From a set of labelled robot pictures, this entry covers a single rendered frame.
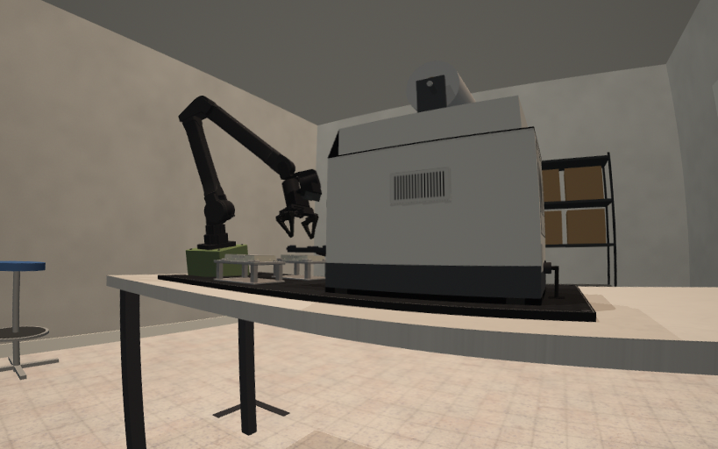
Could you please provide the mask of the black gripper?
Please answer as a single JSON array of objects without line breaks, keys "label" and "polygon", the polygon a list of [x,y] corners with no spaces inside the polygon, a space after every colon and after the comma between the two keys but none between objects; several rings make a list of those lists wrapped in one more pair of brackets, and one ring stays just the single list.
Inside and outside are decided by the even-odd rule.
[{"label": "black gripper", "polygon": [[[280,215],[276,217],[276,221],[279,223],[279,225],[285,230],[285,232],[288,234],[290,238],[294,237],[294,216],[303,218],[306,216],[306,220],[302,222],[302,226],[304,230],[307,232],[310,239],[313,239],[315,236],[315,229],[316,224],[318,220],[318,214],[314,213],[314,210],[310,207],[305,207],[301,205],[296,204],[290,204],[288,206],[288,199],[287,194],[285,195],[285,201],[287,207],[280,212]],[[287,213],[286,213],[287,212]],[[300,215],[301,214],[301,215]],[[300,215],[300,216],[299,216]],[[290,225],[290,231],[285,225],[284,221],[288,220]],[[309,231],[309,223],[312,223],[312,233]]]}]

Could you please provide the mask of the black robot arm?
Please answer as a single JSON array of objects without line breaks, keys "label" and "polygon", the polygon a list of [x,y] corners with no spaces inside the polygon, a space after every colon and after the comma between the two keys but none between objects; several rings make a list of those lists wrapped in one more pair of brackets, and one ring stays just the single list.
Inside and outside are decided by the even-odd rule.
[{"label": "black robot arm", "polygon": [[282,187],[284,196],[287,194],[288,205],[309,207],[309,201],[320,201],[322,190],[316,170],[309,169],[295,173],[295,164],[287,157],[277,152],[208,97],[199,96],[179,115],[179,120],[188,135],[206,202],[204,207],[206,235],[203,235],[204,244],[198,244],[197,249],[214,250],[236,245],[236,241],[228,241],[228,233],[225,233],[225,224],[223,224],[235,217],[233,215],[235,207],[227,200],[217,178],[203,131],[202,120],[205,118],[230,134],[280,175],[282,180],[286,180],[283,181]]}]

